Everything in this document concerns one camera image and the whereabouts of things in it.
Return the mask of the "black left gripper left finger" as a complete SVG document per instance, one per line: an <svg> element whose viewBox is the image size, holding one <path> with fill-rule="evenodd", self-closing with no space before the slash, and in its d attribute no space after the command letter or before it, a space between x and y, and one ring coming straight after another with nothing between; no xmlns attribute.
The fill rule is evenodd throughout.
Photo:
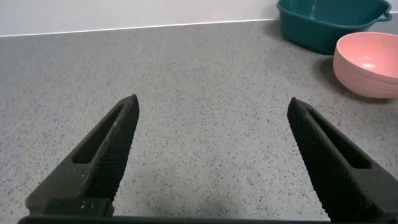
<svg viewBox="0 0 398 224"><path fill-rule="evenodd" d="M139 119L136 95L117 102L26 198L31 215L54 200L114 200L123 178Z"/></svg>

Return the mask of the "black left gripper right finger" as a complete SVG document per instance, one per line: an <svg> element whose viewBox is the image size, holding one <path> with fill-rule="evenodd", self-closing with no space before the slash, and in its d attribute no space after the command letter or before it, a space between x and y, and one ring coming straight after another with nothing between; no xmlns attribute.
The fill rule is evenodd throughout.
<svg viewBox="0 0 398 224"><path fill-rule="evenodd" d="M292 98L287 117L311 183L332 222L397 222L397 179L315 108Z"/></svg>

